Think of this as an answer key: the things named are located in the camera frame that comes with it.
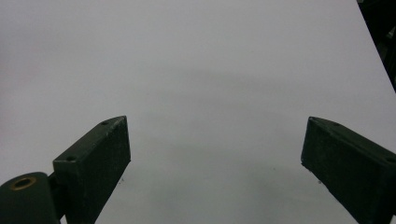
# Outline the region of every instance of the gray surface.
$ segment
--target gray surface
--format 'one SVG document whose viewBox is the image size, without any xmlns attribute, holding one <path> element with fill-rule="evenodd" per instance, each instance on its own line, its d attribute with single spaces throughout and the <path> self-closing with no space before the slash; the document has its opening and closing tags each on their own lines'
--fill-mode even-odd
<svg viewBox="0 0 396 224">
<path fill-rule="evenodd" d="M 126 115 L 97 223 L 355 223 L 300 164 L 308 116 L 394 149 L 356 1 L 3 1 L 0 182 Z"/>
</svg>

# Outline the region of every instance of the white surface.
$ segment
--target white surface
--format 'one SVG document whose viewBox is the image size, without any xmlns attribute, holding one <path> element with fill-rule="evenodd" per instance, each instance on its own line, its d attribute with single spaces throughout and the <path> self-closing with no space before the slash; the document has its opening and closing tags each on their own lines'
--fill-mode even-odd
<svg viewBox="0 0 396 224">
<path fill-rule="evenodd" d="M 300 164 L 309 116 L 396 148 L 355 0 L 2 1 L 0 182 L 126 115 L 97 223 L 356 223 Z"/>
</svg>

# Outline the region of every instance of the white backdrop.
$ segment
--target white backdrop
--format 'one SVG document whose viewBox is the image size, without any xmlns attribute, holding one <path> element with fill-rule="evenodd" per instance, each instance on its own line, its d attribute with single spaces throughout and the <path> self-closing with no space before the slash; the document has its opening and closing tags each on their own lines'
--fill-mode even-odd
<svg viewBox="0 0 396 224">
<path fill-rule="evenodd" d="M 394 150 L 395 112 L 354 0 L 0 5 L 0 182 L 126 115 L 97 223 L 356 223 L 300 163 L 307 119 Z"/>
</svg>

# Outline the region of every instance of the bolt hole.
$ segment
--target bolt hole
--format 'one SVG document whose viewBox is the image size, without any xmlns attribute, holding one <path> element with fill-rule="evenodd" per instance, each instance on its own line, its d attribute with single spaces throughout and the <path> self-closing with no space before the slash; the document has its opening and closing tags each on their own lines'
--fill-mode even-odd
<svg viewBox="0 0 396 224">
<path fill-rule="evenodd" d="M 17 180 L 11 185 L 12 190 L 26 189 L 35 183 L 36 179 L 33 176 L 25 177 Z"/>
<path fill-rule="evenodd" d="M 395 163 L 395 162 L 396 162 L 396 159 L 394 159 L 394 158 L 387 158 L 387 161 L 388 161 L 388 162 Z"/>
<path fill-rule="evenodd" d="M 66 158 L 67 161 L 75 161 L 77 157 L 75 156 L 69 156 Z"/>
</svg>

